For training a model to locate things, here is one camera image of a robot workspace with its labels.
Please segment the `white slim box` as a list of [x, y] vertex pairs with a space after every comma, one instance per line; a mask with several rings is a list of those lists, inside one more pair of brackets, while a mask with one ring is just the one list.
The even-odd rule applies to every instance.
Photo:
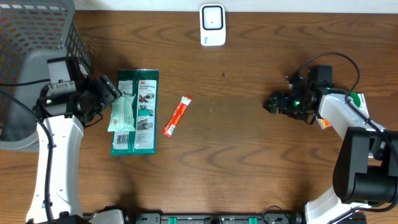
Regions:
[[359, 107], [360, 110], [362, 112], [364, 112], [367, 116], [369, 116], [369, 111], [368, 111], [368, 107], [367, 107], [367, 104], [366, 104], [366, 100], [365, 100], [364, 94], [363, 93], [358, 93], [358, 96], [359, 96], [359, 99], [361, 101], [361, 105]]

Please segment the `green white gloves package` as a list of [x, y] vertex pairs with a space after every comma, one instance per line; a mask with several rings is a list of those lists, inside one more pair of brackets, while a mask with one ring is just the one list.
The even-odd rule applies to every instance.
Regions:
[[118, 70], [118, 89], [135, 96], [132, 104], [134, 132], [113, 133], [112, 156], [155, 154], [158, 70]]

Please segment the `orange tissue pack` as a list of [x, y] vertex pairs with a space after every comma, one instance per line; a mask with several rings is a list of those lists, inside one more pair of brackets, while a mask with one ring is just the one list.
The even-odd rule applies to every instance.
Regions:
[[326, 129], [331, 127], [331, 123], [325, 119], [317, 118], [317, 123], [320, 125], [321, 129]]

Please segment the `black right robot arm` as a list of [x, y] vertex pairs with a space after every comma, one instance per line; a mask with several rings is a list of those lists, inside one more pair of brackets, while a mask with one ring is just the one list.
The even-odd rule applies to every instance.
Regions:
[[326, 121], [343, 140], [333, 185], [289, 223], [343, 223], [360, 210], [385, 212], [397, 205], [397, 132], [372, 122], [352, 93], [335, 88], [332, 73], [329, 65], [309, 68], [307, 78], [296, 73], [290, 92], [273, 92], [263, 104], [271, 114], [307, 124]]

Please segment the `green lid jar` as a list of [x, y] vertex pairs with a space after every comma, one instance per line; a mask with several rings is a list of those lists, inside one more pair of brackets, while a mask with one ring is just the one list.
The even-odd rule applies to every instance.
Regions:
[[361, 99], [359, 97], [359, 95], [353, 91], [350, 92], [350, 97], [352, 98], [354, 104], [360, 108], [361, 107]]

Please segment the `mint wet wipes pack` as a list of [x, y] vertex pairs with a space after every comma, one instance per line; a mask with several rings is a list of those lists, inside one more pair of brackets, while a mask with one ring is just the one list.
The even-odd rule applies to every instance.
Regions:
[[132, 104], [135, 96], [122, 95], [112, 104], [108, 132], [134, 132]]

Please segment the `red stick sachet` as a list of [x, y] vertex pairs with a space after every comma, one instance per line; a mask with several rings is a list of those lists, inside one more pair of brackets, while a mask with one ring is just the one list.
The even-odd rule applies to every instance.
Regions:
[[162, 130], [162, 133], [168, 137], [171, 137], [174, 129], [176, 128], [176, 126], [178, 125], [179, 121], [181, 120], [184, 112], [186, 111], [187, 107], [189, 106], [189, 104], [192, 102], [193, 97], [192, 96], [188, 96], [188, 95], [183, 95], [180, 103], [177, 105], [172, 118], [170, 119], [170, 121], [167, 123], [167, 125], [164, 127], [164, 129]]

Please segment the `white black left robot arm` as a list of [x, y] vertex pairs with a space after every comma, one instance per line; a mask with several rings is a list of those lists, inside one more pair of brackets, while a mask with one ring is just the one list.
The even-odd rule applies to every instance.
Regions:
[[122, 93], [105, 75], [91, 79], [77, 57], [49, 59], [47, 68], [50, 82], [32, 109], [39, 160], [26, 222], [80, 222], [78, 163], [85, 128]]

